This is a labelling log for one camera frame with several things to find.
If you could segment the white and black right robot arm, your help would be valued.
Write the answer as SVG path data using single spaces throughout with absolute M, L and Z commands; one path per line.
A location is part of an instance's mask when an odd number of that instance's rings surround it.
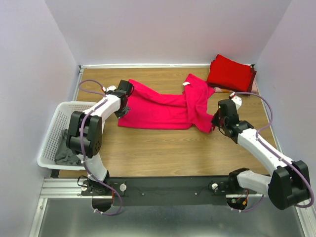
M 293 161 L 262 138 L 249 122 L 240 120 L 238 96 L 218 102 L 212 123 L 236 144 L 248 150 L 269 172 L 269 176 L 241 168 L 229 174 L 228 190 L 234 194 L 243 189 L 267 196 L 280 210 L 291 206 L 307 208 L 313 205 L 315 195 L 310 185 L 308 166 L 301 160 Z

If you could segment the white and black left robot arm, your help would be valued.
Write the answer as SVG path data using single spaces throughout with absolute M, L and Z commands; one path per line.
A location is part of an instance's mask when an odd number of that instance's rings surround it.
M 101 95 L 102 98 L 83 112 L 74 111 L 71 114 L 66 146 L 79 157 L 87 178 L 93 181 L 93 190 L 104 195 L 111 188 L 108 182 L 109 172 L 99 154 L 105 121 L 112 114 L 120 119 L 129 112 L 128 99 L 134 86 L 121 80 L 118 86 L 106 88 L 96 80 L 87 79 L 79 83 L 79 89 Z

